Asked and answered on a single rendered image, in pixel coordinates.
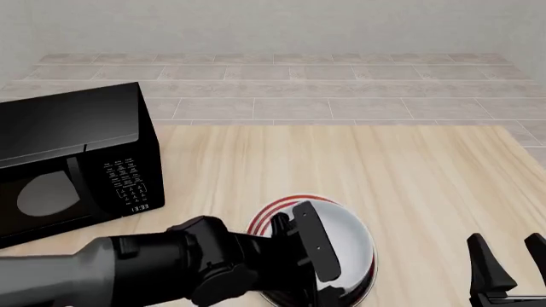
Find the black microwave oven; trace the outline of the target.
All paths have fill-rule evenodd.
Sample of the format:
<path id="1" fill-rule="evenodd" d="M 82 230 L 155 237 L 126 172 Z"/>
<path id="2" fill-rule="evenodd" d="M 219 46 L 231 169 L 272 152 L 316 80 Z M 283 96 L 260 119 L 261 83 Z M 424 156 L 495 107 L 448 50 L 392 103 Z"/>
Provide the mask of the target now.
<path id="1" fill-rule="evenodd" d="M 165 203 L 138 83 L 0 103 L 0 249 Z"/>

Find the white plate with red rings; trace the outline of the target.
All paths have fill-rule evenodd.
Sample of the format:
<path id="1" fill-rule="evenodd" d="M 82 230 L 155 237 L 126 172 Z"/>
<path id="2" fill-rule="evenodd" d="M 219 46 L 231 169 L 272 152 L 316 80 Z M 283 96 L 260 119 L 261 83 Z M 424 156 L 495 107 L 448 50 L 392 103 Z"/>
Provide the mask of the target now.
<path id="1" fill-rule="evenodd" d="M 272 217 L 274 217 L 275 214 L 272 212 L 281 204 L 291 203 L 296 200 L 301 199 L 313 199 L 313 200 L 325 200 L 330 201 L 332 203 L 338 204 L 336 201 L 332 201 L 330 199 L 326 199 L 322 196 L 317 196 L 313 194 L 300 194 L 300 195 L 291 195 L 286 196 L 284 198 L 281 198 L 279 200 L 273 201 L 272 203 L 268 204 L 267 206 L 264 206 L 261 211 L 256 214 L 251 222 L 249 222 L 247 227 L 247 233 L 249 235 L 259 235 L 263 237 L 271 237 L 272 234 L 272 227 L 270 226 L 270 220 Z"/>

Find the glossy white bowl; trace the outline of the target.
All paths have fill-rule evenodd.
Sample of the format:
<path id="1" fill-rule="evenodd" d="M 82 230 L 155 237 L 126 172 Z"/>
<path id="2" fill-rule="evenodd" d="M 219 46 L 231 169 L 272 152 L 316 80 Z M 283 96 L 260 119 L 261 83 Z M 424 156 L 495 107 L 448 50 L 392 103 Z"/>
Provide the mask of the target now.
<path id="1" fill-rule="evenodd" d="M 334 281 L 317 282 L 320 307 L 357 307 L 375 283 L 377 270 L 375 243 L 368 228 L 345 207 L 325 200 L 301 199 L 281 204 L 272 213 L 288 214 L 310 201 L 340 262 L 340 276 Z"/>

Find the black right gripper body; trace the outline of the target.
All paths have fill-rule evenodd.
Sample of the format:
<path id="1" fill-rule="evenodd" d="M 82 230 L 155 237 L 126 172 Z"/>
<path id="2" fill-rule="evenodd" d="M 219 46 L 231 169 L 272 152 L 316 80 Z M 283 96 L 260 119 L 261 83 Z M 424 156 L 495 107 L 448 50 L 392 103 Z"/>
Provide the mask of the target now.
<path id="1" fill-rule="evenodd" d="M 472 307 L 546 307 L 546 296 L 510 296 L 502 289 L 470 291 Z"/>

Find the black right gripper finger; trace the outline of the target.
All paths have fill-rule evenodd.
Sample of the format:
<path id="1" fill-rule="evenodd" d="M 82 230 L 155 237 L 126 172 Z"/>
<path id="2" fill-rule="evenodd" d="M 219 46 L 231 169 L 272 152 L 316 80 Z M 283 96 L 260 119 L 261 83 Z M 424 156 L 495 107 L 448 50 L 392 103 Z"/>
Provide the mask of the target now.
<path id="1" fill-rule="evenodd" d="M 546 239 L 539 233 L 533 233 L 524 242 L 542 278 L 546 279 Z"/>
<path id="2" fill-rule="evenodd" d="M 470 293 L 506 293 L 517 287 L 481 234 L 470 235 L 467 244 L 471 263 Z"/>

